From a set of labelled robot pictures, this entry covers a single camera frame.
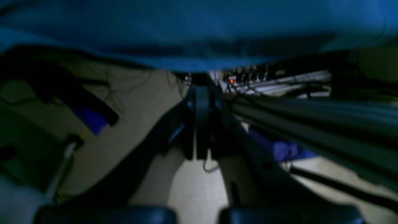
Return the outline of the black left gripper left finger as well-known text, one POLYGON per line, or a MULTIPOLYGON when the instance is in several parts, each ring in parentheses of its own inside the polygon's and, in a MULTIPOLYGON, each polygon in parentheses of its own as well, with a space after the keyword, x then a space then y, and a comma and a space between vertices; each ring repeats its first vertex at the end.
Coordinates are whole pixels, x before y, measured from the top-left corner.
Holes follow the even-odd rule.
POLYGON ((142 142, 102 180, 75 197, 76 208, 148 208, 170 210, 173 179, 193 158, 198 88, 154 125, 142 142))

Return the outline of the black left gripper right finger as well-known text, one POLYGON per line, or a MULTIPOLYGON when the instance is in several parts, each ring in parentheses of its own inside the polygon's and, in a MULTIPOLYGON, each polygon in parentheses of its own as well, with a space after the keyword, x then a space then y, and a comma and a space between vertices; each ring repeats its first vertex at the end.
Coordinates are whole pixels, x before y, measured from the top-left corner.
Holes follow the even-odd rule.
POLYGON ((215 87, 199 87, 199 158, 211 150, 230 207, 222 215, 339 215, 341 207, 294 180, 243 129, 215 87))

